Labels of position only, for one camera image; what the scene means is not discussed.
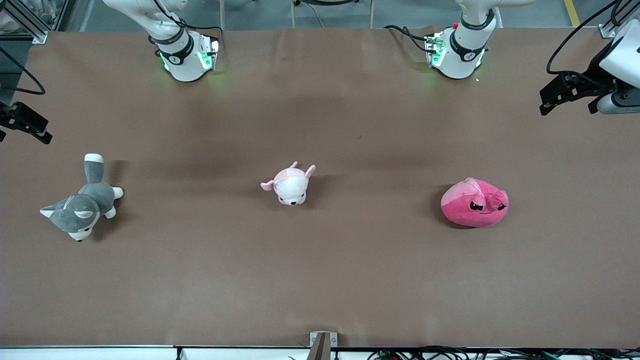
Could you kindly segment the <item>pale pink puppy plush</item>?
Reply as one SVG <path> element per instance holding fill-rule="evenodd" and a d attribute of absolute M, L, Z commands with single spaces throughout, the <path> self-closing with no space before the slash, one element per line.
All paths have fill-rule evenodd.
<path fill-rule="evenodd" d="M 263 191 L 274 192 L 281 205 L 296 207 L 302 205 L 307 199 L 307 187 L 317 167 L 312 164 L 306 170 L 298 168 L 298 162 L 293 162 L 289 167 L 279 171 L 274 178 L 267 182 L 261 182 Z"/>

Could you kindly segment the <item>grey white husky plush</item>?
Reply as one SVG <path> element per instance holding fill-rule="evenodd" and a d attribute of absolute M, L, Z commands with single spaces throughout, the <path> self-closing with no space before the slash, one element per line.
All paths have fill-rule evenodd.
<path fill-rule="evenodd" d="M 117 214 L 115 201 L 124 196 L 121 187 L 103 181 L 105 160 L 102 155 L 87 153 L 83 166 L 86 184 L 76 194 L 39 210 L 41 215 L 76 242 L 89 237 L 100 218 L 114 218 Z"/>

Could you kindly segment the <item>metal stand legs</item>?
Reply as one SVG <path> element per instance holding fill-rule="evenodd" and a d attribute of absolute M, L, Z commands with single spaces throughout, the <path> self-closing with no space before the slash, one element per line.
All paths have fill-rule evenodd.
<path fill-rule="evenodd" d="M 292 28 L 304 27 L 303 15 L 310 13 L 311 25 L 320 28 L 374 28 L 375 9 L 381 0 L 288 0 Z"/>

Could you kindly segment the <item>metal table edge bracket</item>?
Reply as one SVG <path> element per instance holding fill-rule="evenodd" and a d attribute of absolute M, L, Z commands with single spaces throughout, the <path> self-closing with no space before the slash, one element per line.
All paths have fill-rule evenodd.
<path fill-rule="evenodd" d="M 333 351 L 339 345 L 337 332 L 316 331 L 309 334 L 310 350 L 306 360 L 338 360 Z"/>

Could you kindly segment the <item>aluminium frame profile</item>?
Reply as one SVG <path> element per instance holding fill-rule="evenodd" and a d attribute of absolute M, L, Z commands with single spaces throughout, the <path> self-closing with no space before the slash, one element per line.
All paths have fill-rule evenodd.
<path fill-rule="evenodd" d="M 29 34 L 32 44 L 45 44 L 51 30 L 22 0 L 0 0 L 0 14 L 7 14 Z"/>

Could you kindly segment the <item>round magenta plush toy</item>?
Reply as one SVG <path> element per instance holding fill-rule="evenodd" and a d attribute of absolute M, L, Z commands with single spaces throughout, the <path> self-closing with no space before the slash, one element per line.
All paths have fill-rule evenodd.
<path fill-rule="evenodd" d="M 459 226 L 484 228 L 500 223 L 510 209 L 508 194 L 498 187 L 468 177 L 443 194 L 440 208 L 446 219 Z"/>

